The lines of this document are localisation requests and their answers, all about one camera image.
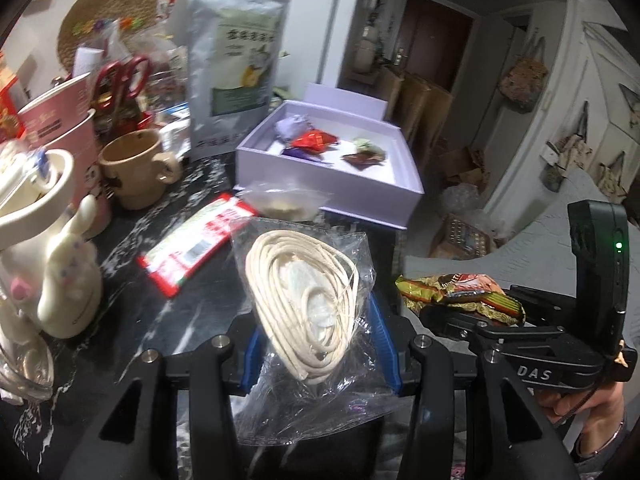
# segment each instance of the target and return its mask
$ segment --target tea pouch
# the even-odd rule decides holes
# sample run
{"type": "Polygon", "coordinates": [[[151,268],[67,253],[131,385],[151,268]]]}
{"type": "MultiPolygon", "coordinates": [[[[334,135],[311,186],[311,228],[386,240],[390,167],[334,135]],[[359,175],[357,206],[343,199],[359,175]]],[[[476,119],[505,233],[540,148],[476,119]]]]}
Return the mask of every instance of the tea pouch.
{"type": "Polygon", "coordinates": [[[232,152],[269,110],[290,0],[188,0],[191,156],[232,152]]]}

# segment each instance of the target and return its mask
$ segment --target pink paper cup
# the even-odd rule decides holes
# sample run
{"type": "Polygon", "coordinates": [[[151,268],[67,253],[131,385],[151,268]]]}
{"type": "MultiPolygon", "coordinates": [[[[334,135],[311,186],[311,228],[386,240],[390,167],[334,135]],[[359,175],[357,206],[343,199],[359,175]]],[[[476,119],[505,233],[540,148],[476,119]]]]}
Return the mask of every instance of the pink paper cup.
{"type": "Polygon", "coordinates": [[[85,234],[88,238],[102,232],[111,221],[111,208],[104,194],[102,175],[98,165],[98,142],[94,132],[94,114],[95,110],[89,110],[84,121],[78,126],[46,145],[47,150],[67,150],[74,157],[73,179],[76,183],[76,189],[72,200],[73,206],[77,208],[80,201],[89,193],[98,202],[98,213],[94,223],[85,234]]]}
{"type": "Polygon", "coordinates": [[[18,112],[32,147],[57,139],[86,119],[91,100],[89,76],[80,75],[44,92],[18,112]]]}

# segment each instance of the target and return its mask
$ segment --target human hand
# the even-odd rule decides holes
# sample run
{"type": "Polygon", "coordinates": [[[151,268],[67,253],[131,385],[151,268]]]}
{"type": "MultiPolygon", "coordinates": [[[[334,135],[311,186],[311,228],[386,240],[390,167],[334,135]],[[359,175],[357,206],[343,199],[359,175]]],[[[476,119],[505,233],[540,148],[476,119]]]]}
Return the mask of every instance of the human hand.
{"type": "MultiPolygon", "coordinates": [[[[591,399],[587,400],[576,413],[591,409],[591,413],[582,428],[580,452],[585,456],[599,450],[620,427],[625,413],[625,400],[622,395],[623,383],[611,383],[600,387],[591,399]]],[[[572,407],[578,404],[588,392],[579,392],[561,396],[555,392],[539,390],[534,393],[545,415],[555,423],[572,407]]]]}

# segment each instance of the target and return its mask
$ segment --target straw hat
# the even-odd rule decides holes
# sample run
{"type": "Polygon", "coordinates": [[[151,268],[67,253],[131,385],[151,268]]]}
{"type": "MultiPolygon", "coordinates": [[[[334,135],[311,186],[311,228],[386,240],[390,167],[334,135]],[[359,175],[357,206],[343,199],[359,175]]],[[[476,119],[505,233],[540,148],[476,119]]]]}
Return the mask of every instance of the straw hat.
{"type": "Polygon", "coordinates": [[[76,49],[92,33],[91,24],[101,19],[127,19],[135,27],[122,30],[126,40],[131,34],[156,22],[156,0],[78,0],[65,16],[58,33],[58,59],[70,73],[76,49]]]}

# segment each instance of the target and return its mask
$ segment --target scissors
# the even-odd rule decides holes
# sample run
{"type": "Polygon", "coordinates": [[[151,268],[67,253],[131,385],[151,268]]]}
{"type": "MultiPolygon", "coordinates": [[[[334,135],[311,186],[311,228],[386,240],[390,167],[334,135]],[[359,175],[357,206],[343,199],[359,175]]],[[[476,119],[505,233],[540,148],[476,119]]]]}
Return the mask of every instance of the scissors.
{"type": "Polygon", "coordinates": [[[130,61],[122,63],[111,61],[100,69],[95,80],[95,92],[97,97],[95,107],[106,112],[117,110],[122,99],[134,99],[140,95],[151,74],[151,62],[146,56],[134,56],[130,61]],[[132,88],[131,84],[136,71],[140,71],[140,78],[132,88]],[[105,94],[100,89],[106,86],[109,91],[105,94]]]}

